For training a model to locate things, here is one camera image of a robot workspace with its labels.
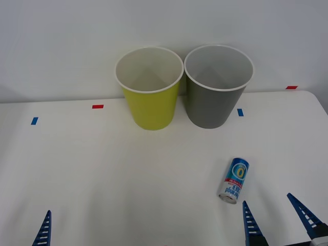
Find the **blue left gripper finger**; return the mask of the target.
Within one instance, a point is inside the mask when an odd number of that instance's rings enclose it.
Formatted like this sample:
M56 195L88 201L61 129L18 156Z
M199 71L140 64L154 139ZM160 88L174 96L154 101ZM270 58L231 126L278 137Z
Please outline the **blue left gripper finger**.
M48 210L32 246L50 246L52 214Z

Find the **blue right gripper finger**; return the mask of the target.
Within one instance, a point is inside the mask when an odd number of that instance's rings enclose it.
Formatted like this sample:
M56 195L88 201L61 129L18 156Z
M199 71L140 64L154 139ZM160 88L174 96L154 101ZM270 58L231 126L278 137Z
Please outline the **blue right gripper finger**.
M242 203L243 222L246 246L268 246L268 242L262 234L256 220L254 219L247 202Z
M302 202L291 193L287 194L289 201L297 212L303 226L310 239L327 236L327 224L323 223L314 213L312 213Z

